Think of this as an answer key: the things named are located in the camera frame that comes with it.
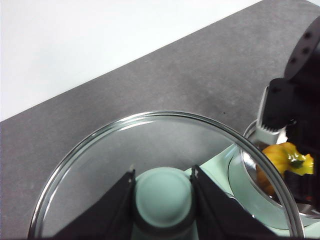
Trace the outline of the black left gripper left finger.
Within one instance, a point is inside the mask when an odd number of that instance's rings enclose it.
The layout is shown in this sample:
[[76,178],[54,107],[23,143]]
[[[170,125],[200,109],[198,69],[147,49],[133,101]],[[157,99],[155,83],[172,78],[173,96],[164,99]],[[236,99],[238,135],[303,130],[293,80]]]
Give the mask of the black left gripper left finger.
[[55,240],[129,240],[136,173],[127,171],[95,204],[54,235]]

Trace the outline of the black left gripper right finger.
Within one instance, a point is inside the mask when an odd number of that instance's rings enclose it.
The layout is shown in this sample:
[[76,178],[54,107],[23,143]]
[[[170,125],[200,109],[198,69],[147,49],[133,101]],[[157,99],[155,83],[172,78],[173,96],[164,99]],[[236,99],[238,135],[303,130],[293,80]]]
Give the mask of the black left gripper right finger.
[[190,181],[195,193],[195,217],[200,240],[280,239],[228,197],[198,165],[192,167]]

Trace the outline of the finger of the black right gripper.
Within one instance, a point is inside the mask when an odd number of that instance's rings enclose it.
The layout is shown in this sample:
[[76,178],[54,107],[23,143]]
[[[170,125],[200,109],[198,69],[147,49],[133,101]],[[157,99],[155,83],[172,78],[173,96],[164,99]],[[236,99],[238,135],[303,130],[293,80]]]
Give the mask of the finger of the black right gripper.
[[303,203],[320,202],[320,182],[316,174],[299,175],[286,171],[286,185],[294,198]]
[[314,160],[314,172],[318,173],[320,161],[320,120],[296,120],[287,126],[287,138],[297,150],[310,154]]

